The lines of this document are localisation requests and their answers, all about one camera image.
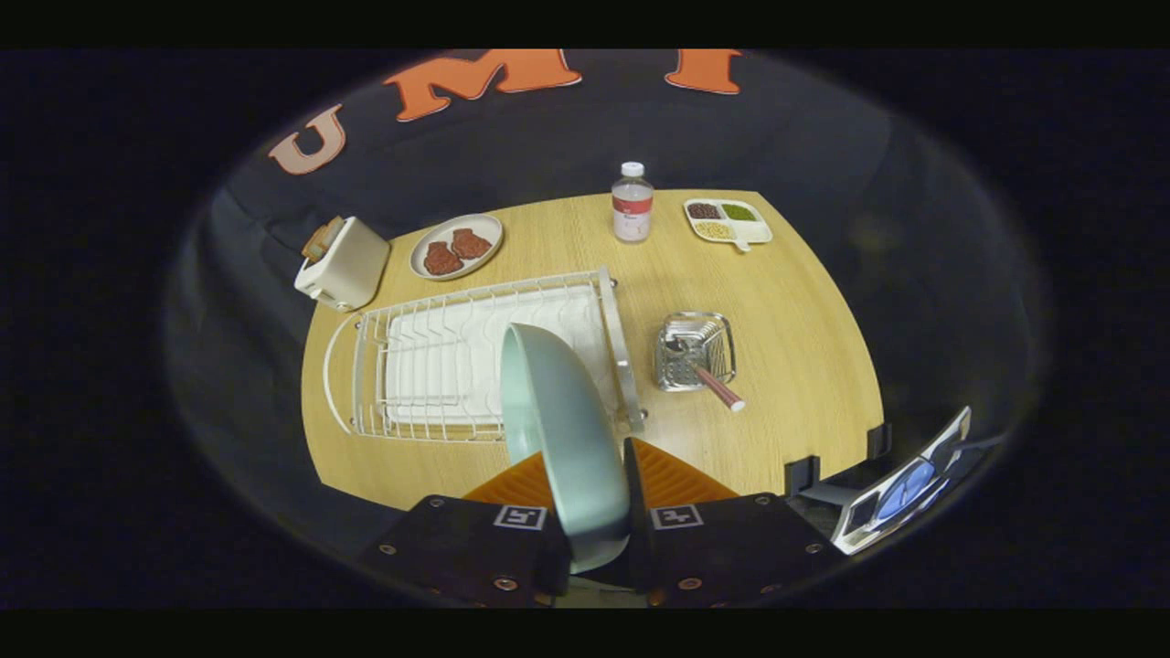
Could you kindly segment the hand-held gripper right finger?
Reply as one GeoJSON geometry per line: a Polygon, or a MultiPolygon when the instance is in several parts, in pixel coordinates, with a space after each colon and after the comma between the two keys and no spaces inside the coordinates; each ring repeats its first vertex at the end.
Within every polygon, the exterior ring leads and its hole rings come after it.
{"type": "Polygon", "coordinates": [[[844,551],[782,496],[739,495],[644,439],[622,453],[628,578],[648,606],[765,606],[844,573],[844,551]]]}

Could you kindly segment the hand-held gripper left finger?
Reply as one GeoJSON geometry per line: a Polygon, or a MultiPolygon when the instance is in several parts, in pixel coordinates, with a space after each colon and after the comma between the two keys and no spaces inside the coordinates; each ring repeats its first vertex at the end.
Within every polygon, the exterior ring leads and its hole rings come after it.
{"type": "Polygon", "coordinates": [[[467,606],[551,606],[572,550],[541,452],[464,496],[424,496],[359,555],[386,587],[467,606]]]}

